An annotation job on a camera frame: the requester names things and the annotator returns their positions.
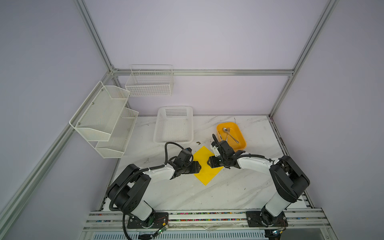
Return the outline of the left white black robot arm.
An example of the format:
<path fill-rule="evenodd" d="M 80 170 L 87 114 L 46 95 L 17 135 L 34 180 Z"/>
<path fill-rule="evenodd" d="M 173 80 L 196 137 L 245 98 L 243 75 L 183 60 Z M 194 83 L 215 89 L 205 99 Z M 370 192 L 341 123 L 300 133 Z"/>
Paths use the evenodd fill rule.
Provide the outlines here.
<path fill-rule="evenodd" d="M 144 194 L 151 183 L 173 180 L 181 175 L 198 174 L 202 169 L 194 160 L 190 148 L 166 160 L 162 165 L 139 168 L 128 165 L 109 186 L 106 195 L 110 200 L 109 210 L 120 211 L 142 222 L 151 222 L 155 210 L 145 201 Z"/>

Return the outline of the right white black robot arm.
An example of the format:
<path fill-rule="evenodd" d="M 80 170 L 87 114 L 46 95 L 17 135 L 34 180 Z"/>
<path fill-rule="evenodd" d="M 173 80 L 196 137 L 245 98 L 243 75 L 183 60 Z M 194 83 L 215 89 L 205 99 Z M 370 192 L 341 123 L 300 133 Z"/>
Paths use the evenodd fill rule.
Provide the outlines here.
<path fill-rule="evenodd" d="M 209 157 L 207 164 L 212 169 L 234 167 L 271 176 L 276 193 L 260 212 L 259 222 L 262 226 L 271 227 L 277 223 L 283 217 L 283 211 L 297 202 L 310 185 L 309 178 L 290 156 L 270 159 L 241 150 L 235 151 L 226 141 L 212 142 L 211 149 L 214 155 Z"/>

